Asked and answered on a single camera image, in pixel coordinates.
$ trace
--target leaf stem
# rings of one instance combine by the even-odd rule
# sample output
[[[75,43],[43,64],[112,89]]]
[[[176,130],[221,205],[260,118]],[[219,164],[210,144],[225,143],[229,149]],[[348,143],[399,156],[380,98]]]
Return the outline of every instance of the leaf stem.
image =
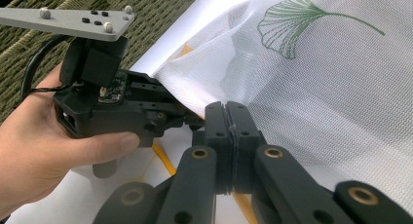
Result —
[[[364,23],[365,25],[373,28],[373,29],[376,30],[378,33],[382,34],[383,36],[385,35],[385,33],[384,33],[382,30],[380,30],[379,28],[377,28],[377,27],[371,25],[370,23],[368,23],[368,22],[366,22],[366,21],[363,21],[363,20],[361,20],[361,19],[358,19],[358,18],[355,18],[355,17],[352,17],[352,16],[348,16],[348,15],[344,15],[344,14],[339,14],[339,13],[328,13],[328,14],[329,14],[330,16],[339,16],[339,17],[345,17],[345,18],[354,19],[354,20],[356,20],[356,21],[359,21],[359,22],[361,22],[361,23]]]

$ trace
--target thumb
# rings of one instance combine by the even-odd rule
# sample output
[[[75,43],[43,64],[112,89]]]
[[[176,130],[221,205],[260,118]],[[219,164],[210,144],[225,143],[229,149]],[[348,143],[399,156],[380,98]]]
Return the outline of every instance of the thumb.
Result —
[[[112,161],[131,152],[139,144],[132,132],[107,133],[89,138],[70,139],[64,155],[65,164],[77,167]]]

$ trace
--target embroidered ginkgo leaf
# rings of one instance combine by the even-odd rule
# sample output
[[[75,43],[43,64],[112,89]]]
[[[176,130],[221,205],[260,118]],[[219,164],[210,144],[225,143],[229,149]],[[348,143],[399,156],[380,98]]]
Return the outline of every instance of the embroidered ginkgo leaf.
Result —
[[[293,59],[300,35],[313,21],[325,16],[354,19],[385,35],[370,23],[344,14],[326,12],[311,0],[286,0],[270,7],[259,22],[261,42],[267,49],[276,51],[285,58]]]

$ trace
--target finger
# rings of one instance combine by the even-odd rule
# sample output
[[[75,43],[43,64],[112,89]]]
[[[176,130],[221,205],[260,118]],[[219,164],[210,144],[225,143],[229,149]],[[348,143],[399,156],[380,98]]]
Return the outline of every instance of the finger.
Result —
[[[61,159],[74,168],[112,161],[131,152],[139,144],[132,132],[107,133],[83,139],[68,139]]]
[[[37,85],[37,88],[54,88],[61,86],[61,81],[58,79],[60,74],[61,63],[59,63],[49,75]]]

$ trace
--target wicker surface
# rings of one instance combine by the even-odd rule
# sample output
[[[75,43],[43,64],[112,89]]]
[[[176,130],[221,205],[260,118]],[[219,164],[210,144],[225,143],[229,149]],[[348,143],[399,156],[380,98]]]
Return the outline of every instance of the wicker surface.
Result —
[[[136,14],[125,36],[129,48],[121,64],[129,69],[189,7],[194,0],[14,0],[8,7],[50,9],[122,10],[133,6]],[[19,103],[19,89],[25,66],[41,44],[52,34],[9,26],[0,26],[0,123]],[[44,60],[36,83],[64,57],[67,44],[62,44]]]

